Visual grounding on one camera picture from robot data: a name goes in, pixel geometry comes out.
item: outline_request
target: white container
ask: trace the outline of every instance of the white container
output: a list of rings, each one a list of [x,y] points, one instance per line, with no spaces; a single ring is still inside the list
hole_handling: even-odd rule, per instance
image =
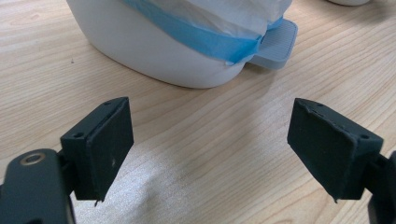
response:
[[[122,0],[67,3],[97,49],[149,77],[183,87],[211,88],[234,78],[245,65],[227,65],[180,44]]]

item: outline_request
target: wooden table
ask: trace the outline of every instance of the wooden table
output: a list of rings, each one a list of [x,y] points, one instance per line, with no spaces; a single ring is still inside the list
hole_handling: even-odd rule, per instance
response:
[[[106,200],[78,223],[368,223],[365,192],[334,203],[286,141],[296,97],[321,102],[396,150],[396,2],[294,1],[299,25],[278,71],[247,64],[191,90],[138,74],[87,41],[64,0],[0,3],[0,183],[7,164],[128,96],[135,144]]]

